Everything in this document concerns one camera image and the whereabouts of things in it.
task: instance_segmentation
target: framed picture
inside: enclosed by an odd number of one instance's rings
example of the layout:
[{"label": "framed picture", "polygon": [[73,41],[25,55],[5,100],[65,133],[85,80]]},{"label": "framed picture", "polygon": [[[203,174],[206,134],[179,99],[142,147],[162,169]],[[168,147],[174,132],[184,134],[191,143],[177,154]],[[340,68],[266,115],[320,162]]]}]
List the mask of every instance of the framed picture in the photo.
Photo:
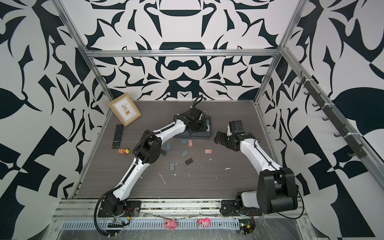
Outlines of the framed picture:
[{"label": "framed picture", "polygon": [[136,118],[141,116],[141,113],[129,97],[128,93],[124,93],[120,97],[110,102],[109,107],[120,119],[124,126],[133,122]]}]

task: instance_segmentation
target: patterned wall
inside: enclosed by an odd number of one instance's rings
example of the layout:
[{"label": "patterned wall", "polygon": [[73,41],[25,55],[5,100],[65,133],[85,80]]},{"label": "patterned wall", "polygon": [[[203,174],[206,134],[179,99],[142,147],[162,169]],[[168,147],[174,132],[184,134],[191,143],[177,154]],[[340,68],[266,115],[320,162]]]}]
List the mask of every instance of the patterned wall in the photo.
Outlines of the patterned wall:
[{"label": "patterned wall", "polygon": [[112,94],[132,99],[254,99],[271,56],[98,58]]},{"label": "patterned wall", "polygon": [[[289,49],[383,157],[382,1],[310,0]],[[260,107],[284,166],[296,174],[324,239],[381,239],[384,192],[281,60]]]},{"label": "patterned wall", "polygon": [[[298,0],[67,0],[90,50],[277,48]],[[98,58],[114,95],[254,99],[270,57]]]},{"label": "patterned wall", "polygon": [[276,48],[298,0],[66,0],[89,49]]},{"label": "patterned wall", "polygon": [[27,239],[79,177],[109,100],[50,1],[0,0],[0,239]]}]

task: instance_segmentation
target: clear plastic sheet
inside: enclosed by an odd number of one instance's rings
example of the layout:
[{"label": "clear plastic sheet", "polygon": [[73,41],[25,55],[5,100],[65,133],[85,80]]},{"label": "clear plastic sheet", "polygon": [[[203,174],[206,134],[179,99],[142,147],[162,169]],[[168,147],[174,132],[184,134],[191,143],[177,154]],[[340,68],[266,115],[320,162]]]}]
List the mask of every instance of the clear plastic sheet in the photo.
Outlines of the clear plastic sheet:
[{"label": "clear plastic sheet", "polygon": [[[251,218],[240,219],[239,222],[249,222]],[[213,229],[198,227],[193,229],[175,228],[174,231],[163,228],[153,230],[148,229],[123,229],[117,236],[104,237],[100,235],[96,229],[93,230],[64,230],[61,229],[58,238],[59,240],[82,240],[82,239],[116,239],[116,240],[299,240],[301,236],[300,226],[296,220],[287,218],[255,218],[255,229],[249,235],[241,234],[239,230],[234,230],[233,227],[222,226],[222,229]]]}]

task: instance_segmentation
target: gray wood grain surface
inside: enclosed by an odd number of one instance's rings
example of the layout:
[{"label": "gray wood grain surface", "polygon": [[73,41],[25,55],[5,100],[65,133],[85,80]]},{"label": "gray wood grain surface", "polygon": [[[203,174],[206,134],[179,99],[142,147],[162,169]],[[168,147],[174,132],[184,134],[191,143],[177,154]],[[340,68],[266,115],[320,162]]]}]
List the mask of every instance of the gray wood grain surface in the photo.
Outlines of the gray wood grain surface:
[{"label": "gray wood grain surface", "polygon": [[[121,148],[132,150],[145,130],[156,130],[171,123],[174,114],[188,110],[191,102],[135,101],[135,104],[142,116],[124,127]],[[258,174],[246,156],[214,143],[217,131],[226,132],[228,122],[241,120],[245,131],[260,138],[260,145],[270,154],[252,103],[203,101],[197,108],[211,116],[212,137],[193,139],[193,147],[181,144],[180,139],[168,140],[166,143],[171,143],[172,149],[144,171],[130,197],[234,197],[237,192],[256,190]],[[123,156],[111,148],[114,130],[120,123],[112,114],[77,197],[100,197],[115,187],[128,170],[132,154]],[[181,152],[185,149],[189,153],[183,157]],[[212,154],[205,154],[205,149],[212,149]],[[194,162],[187,166],[184,161],[189,158]],[[175,163],[174,171],[169,170],[170,163]]]}]

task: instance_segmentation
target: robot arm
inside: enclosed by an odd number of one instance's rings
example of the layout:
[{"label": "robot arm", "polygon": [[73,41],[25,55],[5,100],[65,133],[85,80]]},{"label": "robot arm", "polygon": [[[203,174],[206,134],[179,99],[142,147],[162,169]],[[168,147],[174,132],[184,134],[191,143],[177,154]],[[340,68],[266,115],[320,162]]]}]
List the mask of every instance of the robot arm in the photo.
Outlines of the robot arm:
[{"label": "robot arm", "polygon": [[113,215],[120,215],[124,212],[124,202],[147,167],[156,162],[160,156],[161,145],[174,137],[175,135],[188,130],[192,132],[201,132],[207,130],[207,125],[203,120],[205,114],[195,108],[196,102],[190,110],[182,115],[175,115],[174,122],[156,130],[146,130],[141,137],[140,142],[133,149],[135,158],[128,171],[115,187],[115,190],[109,193],[103,204],[110,209]]},{"label": "robot arm", "polygon": [[244,207],[259,207],[265,214],[297,209],[295,175],[273,161],[257,143],[252,133],[246,133],[241,121],[229,122],[228,132],[218,132],[215,143],[241,151],[259,174],[257,191],[243,192]]},{"label": "robot arm", "polygon": [[[185,131],[186,125],[183,121],[177,119],[176,122],[173,122],[167,126],[165,126],[163,129],[159,129],[153,132],[160,132],[159,134],[154,135],[156,139],[160,139],[159,146],[161,146],[164,142],[172,138],[173,136],[182,133]],[[141,174],[144,172],[144,170],[149,167],[150,164],[154,163],[154,161],[149,158],[146,161],[143,161],[140,159],[140,157],[136,157],[133,159],[133,162],[131,166],[129,167],[128,171],[125,173],[124,177],[120,180],[120,182],[117,185],[121,185],[119,189],[116,189],[113,192],[113,195],[121,200],[125,200],[129,197],[129,194],[141,176]]]}]

